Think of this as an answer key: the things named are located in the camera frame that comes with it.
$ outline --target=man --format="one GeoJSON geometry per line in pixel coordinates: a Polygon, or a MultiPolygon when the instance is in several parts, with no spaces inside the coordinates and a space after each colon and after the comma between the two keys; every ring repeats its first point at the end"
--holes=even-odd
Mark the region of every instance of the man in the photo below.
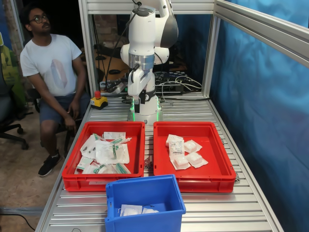
{"type": "Polygon", "coordinates": [[[19,16],[21,23],[33,34],[20,55],[20,62],[23,75],[42,97],[41,141],[49,156],[39,176],[46,176],[61,160],[56,141],[59,124],[64,122],[69,130],[76,132],[74,120],[82,118],[86,112],[90,101],[84,92],[86,72],[79,58],[81,50],[68,37],[50,33],[51,26],[43,10],[30,4],[19,16]]]}

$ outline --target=slotted metal surface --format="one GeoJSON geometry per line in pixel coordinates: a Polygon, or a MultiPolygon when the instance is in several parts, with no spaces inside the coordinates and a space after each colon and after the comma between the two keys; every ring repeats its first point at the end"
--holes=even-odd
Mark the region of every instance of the slotted metal surface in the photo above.
{"type": "MultiPolygon", "coordinates": [[[[202,94],[192,93],[181,98],[202,98],[202,94]]],[[[248,175],[241,154],[235,151],[227,137],[212,104],[209,101],[174,101],[173,105],[162,104],[162,109],[164,120],[214,122],[240,178],[229,194],[183,193],[186,214],[183,215],[181,232],[281,231],[267,200],[257,190],[255,179],[248,175]]],[[[91,110],[86,121],[127,120],[128,110],[129,105],[121,103],[121,99],[109,99],[108,107],[102,111],[91,110]]],[[[145,176],[153,174],[152,160],[153,129],[146,127],[145,176]]],[[[61,178],[59,181],[58,190],[47,206],[47,214],[40,220],[42,226],[36,231],[71,232],[76,228],[81,232],[104,232],[104,218],[107,216],[105,193],[67,192],[61,178]]]]}

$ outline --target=blue shorts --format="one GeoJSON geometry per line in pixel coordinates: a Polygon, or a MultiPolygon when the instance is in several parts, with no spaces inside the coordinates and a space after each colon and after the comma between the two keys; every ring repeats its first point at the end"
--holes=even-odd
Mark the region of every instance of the blue shorts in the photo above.
{"type": "MultiPolygon", "coordinates": [[[[69,94],[67,96],[62,97],[55,97],[56,100],[60,103],[60,105],[67,111],[69,108],[69,105],[73,101],[75,96],[75,93],[69,94]]],[[[87,107],[90,103],[90,97],[87,93],[84,93],[81,96],[80,99],[80,105],[79,105],[79,115],[78,118],[83,118],[87,107]]],[[[52,107],[49,106],[43,99],[41,99],[40,102],[40,124],[45,120],[53,120],[56,121],[59,124],[63,123],[62,116],[54,110],[52,107]]]]}

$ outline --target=man's hand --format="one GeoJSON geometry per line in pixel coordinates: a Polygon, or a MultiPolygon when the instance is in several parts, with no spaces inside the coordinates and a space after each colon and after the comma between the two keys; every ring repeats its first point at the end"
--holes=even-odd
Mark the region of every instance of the man's hand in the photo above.
{"type": "Polygon", "coordinates": [[[76,124],[74,119],[70,115],[67,115],[64,118],[64,123],[66,124],[68,130],[74,131],[74,133],[76,134],[76,124]]]}
{"type": "Polygon", "coordinates": [[[71,104],[69,105],[68,114],[73,111],[73,119],[77,119],[79,115],[79,102],[78,100],[73,100],[71,104]]]}

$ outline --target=hair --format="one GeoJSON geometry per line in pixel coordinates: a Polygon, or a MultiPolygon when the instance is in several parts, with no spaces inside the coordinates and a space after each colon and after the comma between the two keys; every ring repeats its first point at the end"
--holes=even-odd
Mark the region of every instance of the hair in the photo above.
{"type": "Polygon", "coordinates": [[[42,10],[42,7],[37,2],[31,2],[27,6],[25,6],[23,9],[21,9],[21,11],[19,13],[19,19],[20,19],[20,22],[22,23],[22,25],[25,28],[26,28],[26,24],[30,23],[30,21],[29,21],[29,14],[35,8],[39,8],[39,9],[42,10]]]}

